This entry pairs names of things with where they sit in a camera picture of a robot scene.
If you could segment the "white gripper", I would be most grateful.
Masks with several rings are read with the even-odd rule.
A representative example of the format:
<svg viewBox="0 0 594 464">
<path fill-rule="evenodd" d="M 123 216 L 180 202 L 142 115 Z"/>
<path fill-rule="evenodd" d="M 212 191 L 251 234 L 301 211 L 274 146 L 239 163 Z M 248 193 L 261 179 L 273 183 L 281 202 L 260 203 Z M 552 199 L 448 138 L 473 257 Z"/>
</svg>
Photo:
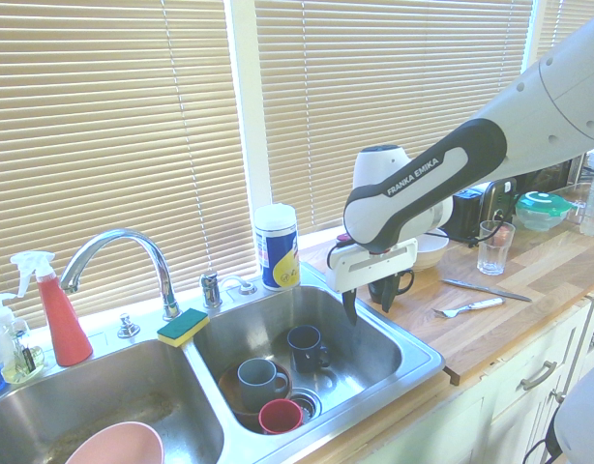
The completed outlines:
<svg viewBox="0 0 594 464">
<path fill-rule="evenodd" d="M 360 245 L 341 246 L 331 251 L 325 273 L 327 286 L 342 293 L 342 305 L 352 326 L 357 323 L 355 306 L 357 288 L 381 278 L 381 307 L 388 312 L 397 296 L 400 271 L 413 267 L 418 241 L 412 238 L 393 245 L 388 251 L 373 254 Z"/>
</svg>

